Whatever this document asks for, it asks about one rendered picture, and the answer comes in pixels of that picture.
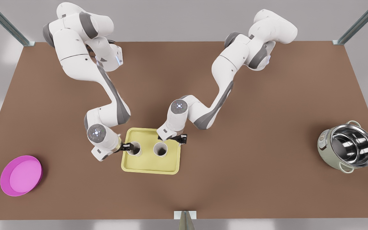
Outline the silver frame post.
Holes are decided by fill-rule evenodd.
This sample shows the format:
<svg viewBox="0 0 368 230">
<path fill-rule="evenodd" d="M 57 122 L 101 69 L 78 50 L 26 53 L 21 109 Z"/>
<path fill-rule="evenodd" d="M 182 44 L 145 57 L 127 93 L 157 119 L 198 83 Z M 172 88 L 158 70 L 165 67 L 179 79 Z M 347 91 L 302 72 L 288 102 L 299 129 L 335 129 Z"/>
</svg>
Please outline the silver frame post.
<svg viewBox="0 0 368 230">
<path fill-rule="evenodd" d="M 35 46 L 35 41 L 29 41 L 13 24 L 0 12 L 0 25 L 10 33 L 24 47 Z"/>
<path fill-rule="evenodd" d="M 197 219 L 197 212 L 174 211 L 174 219 L 179 220 L 179 230 L 195 230 L 193 220 Z"/>
<path fill-rule="evenodd" d="M 364 25 L 368 23 L 368 10 L 333 45 L 345 45 Z"/>
</svg>

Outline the white IKEA cup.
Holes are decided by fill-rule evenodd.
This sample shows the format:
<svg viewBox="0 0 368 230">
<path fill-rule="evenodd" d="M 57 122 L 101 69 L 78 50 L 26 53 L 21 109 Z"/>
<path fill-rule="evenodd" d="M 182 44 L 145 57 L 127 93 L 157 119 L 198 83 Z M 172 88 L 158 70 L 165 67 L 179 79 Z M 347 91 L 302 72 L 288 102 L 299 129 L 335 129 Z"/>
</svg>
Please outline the white IKEA cup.
<svg viewBox="0 0 368 230">
<path fill-rule="evenodd" d="M 164 142 L 158 142 L 153 147 L 156 156 L 165 157 L 168 152 L 168 146 Z"/>
<path fill-rule="evenodd" d="M 129 150 L 127 151 L 127 153 L 130 156 L 141 156 L 142 154 L 142 148 L 139 142 L 130 142 L 129 143 Z"/>
</svg>

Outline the green steel cooking pot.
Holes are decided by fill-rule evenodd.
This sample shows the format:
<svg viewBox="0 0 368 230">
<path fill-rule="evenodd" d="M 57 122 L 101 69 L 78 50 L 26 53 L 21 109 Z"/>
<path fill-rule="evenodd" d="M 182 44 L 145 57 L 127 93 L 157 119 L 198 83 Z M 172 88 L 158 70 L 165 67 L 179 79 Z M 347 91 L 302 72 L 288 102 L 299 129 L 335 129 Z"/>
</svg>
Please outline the green steel cooking pot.
<svg viewBox="0 0 368 230">
<path fill-rule="evenodd" d="M 326 164 L 343 173 L 368 166 L 368 133 L 355 120 L 324 130 L 317 149 Z"/>
</svg>

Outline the pink round plate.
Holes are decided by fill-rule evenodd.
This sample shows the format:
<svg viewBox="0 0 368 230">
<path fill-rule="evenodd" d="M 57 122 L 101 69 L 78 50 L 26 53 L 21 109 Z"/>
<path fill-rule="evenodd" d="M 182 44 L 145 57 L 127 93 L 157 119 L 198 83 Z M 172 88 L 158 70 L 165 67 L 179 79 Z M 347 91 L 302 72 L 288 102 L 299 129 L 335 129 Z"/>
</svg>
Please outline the pink round plate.
<svg viewBox="0 0 368 230">
<path fill-rule="evenodd" d="M 0 187 L 6 195 L 22 196 L 36 188 L 42 177 L 43 167 L 37 158 L 29 155 L 19 156 L 4 168 Z"/>
</svg>

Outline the yellow rectangular tray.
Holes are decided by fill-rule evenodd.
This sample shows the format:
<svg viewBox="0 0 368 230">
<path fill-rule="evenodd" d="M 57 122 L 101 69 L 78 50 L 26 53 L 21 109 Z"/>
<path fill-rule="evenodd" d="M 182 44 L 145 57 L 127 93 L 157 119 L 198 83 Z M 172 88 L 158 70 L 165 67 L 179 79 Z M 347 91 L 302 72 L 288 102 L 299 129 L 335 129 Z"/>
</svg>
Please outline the yellow rectangular tray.
<svg viewBox="0 0 368 230">
<path fill-rule="evenodd" d="M 127 130 L 125 141 L 139 142 L 142 148 L 141 156 L 123 153 L 121 168 L 125 172 L 174 175 L 179 171 L 181 144 L 175 140 L 167 140 L 164 142 L 168 146 L 166 156 L 156 156 L 153 147 L 156 143 L 162 142 L 158 140 L 156 129 L 130 128 Z"/>
</svg>

